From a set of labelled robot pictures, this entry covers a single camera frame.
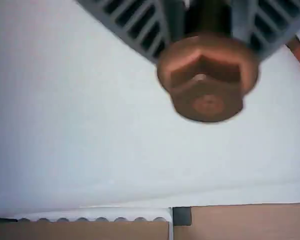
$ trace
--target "brown cardboard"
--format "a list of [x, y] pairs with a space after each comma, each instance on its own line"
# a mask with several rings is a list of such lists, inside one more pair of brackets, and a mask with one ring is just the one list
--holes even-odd
[[192, 207], [174, 240], [300, 240], [299, 204]]
[[168, 222], [0, 223], [0, 240], [168, 240]]

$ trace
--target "white surface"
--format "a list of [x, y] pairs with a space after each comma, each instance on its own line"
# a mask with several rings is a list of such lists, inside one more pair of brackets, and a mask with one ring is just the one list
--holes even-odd
[[68, 219], [74, 222], [80, 218], [89, 221], [95, 221], [98, 218], [105, 218], [109, 222], [114, 222], [117, 218], [124, 218], [129, 222], [133, 222], [137, 218], [144, 218], [146, 221], [154, 221], [162, 218], [166, 222], [172, 223], [171, 208], [131, 208], [131, 207], [92, 207], [78, 208], [72, 210], [62, 210], [53, 212], [38, 212], [28, 214], [17, 214], [12, 216], [13, 219], [28, 219], [32, 222], [39, 219], [48, 219], [50, 222], [56, 222], [60, 218]]
[[300, 66], [282, 48], [237, 117], [178, 116], [155, 67], [72, 0], [0, 0], [0, 216], [300, 202]]

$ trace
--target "cardboard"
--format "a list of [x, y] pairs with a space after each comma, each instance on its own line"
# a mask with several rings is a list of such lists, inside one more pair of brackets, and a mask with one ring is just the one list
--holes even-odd
[[192, 207], [174, 240], [300, 240], [300, 204]]
[[0, 223], [0, 240], [168, 240], [168, 222]]

